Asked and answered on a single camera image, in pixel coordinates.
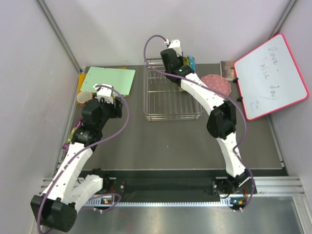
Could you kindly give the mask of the orange polka dot plate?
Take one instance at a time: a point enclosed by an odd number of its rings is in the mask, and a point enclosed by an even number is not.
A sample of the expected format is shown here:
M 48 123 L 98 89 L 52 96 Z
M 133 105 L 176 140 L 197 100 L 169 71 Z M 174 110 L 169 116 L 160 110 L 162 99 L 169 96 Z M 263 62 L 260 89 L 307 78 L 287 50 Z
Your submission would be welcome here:
M 190 64 L 189 64 L 189 59 L 188 57 L 183 57 L 183 71 L 190 71 Z

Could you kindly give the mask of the pink framed whiteboard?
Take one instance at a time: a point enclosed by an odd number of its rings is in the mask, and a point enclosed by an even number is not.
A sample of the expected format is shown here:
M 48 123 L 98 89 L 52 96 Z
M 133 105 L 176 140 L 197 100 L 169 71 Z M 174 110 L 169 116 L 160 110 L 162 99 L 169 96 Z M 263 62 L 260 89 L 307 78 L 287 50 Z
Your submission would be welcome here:
M 234 63 L 247 120 L 306 100 L 310 93 L 283 34 Z

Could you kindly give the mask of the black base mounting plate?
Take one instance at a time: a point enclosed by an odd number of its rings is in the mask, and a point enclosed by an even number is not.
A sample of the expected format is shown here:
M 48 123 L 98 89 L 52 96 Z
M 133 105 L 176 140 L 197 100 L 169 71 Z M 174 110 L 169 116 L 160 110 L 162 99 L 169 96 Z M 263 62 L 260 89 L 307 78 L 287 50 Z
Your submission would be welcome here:
M 225 170 L 84 170 L 80 177 L 104 177 L 104 192 L 122 196 L 123 202 L 192 202 L 217 200 L 220 195 L 256 193 L 252 180 L 233 192 Z

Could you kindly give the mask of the treehouse paperback book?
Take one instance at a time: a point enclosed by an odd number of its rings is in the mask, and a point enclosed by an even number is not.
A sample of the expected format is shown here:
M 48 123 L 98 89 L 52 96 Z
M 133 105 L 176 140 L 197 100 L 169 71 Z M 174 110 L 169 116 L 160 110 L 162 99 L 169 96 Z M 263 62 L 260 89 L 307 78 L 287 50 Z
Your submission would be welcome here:
M 69 136 L 67 137 L 65 143 L 63 144 L 63 146 L 62 146 L 62 148 L 61 148 L 62 150 L 68 151 L 69 145 L 70 145 L 70 143 L 71 143 L 71 141 L 72 141 L 72 138 L 73 138 L 73 135 L 74 135 L 76 129 L 81 125 L 81 121 L 82 121 L 82 118 L 80 118 L 80 119 L 77 121 L 77 123 L 75 124 L 74 128 L 71 130 Z

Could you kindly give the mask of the pink polka dot plate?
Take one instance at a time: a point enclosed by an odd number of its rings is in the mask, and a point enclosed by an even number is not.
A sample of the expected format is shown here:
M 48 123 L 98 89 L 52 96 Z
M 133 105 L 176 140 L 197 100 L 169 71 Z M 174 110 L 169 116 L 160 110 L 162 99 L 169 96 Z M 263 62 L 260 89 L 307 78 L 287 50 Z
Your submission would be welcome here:
M 229 96 L 231 93 L 230 83 L 222 76 L 216 74 L 209 74 L 203 76 L 201 81 L 210 89 L 221 92 L 222 94 Z

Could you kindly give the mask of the blue polka dot plate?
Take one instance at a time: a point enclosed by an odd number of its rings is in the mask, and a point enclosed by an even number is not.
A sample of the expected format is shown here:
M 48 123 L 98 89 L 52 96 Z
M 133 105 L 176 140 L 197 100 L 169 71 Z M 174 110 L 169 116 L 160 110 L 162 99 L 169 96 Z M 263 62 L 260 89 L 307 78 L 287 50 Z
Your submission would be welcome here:
M 196 72 L 195 59 L 192 56 L 188 56 L 189 66 Z

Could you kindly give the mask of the orange mug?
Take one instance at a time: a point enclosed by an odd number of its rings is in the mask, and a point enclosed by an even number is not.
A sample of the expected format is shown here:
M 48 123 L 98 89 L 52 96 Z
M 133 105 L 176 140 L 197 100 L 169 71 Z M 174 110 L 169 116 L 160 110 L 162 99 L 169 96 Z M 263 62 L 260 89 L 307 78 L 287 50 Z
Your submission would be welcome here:
M 93 94 L 88 91 L 81 91 L 77 95 L 77 103 L 81 106 L 85 104 L 85 102 L 92 100 L 93 99 Z

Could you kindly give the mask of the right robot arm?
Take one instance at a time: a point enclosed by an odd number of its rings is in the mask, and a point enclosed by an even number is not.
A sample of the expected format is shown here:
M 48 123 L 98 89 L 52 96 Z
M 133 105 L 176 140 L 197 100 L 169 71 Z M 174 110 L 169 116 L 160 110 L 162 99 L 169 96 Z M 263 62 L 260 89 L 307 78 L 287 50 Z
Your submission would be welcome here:
M 213 92 L 200 80 L 195 71 L 183 64 L 172 48 L 160 52 L 166 77 L 188 92 L 208 114 L 207 131 L 216 138 L 226 163 L 228 188 L 239 193 L 250 175 L 243 165 L 236 140 L 236 107 L 229 99 Z

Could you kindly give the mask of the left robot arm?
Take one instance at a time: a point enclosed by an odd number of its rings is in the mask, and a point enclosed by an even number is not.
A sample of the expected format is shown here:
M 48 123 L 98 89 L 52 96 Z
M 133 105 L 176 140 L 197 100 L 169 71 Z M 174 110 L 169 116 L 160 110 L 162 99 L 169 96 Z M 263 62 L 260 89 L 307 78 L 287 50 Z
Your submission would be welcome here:
M 73 134 L 60 168 L 42 194 L 31 199 L 39 233 L 42 233 L 41 226 L 65 233 L 70 231 L 85 203 L 97 192 L 109 191 L 111 182 L 102 173 L 87 175 L 78 186 L 75 183 L 96 147 L 121 133 L 118 130 L 106 139 L 102 137 L 104 125 L 111 118 L 121 118 L 123 107 L 128 107 L 124 97 L 116 97 L 111 103 L 102 97 L 84 103 L 81 124 Z

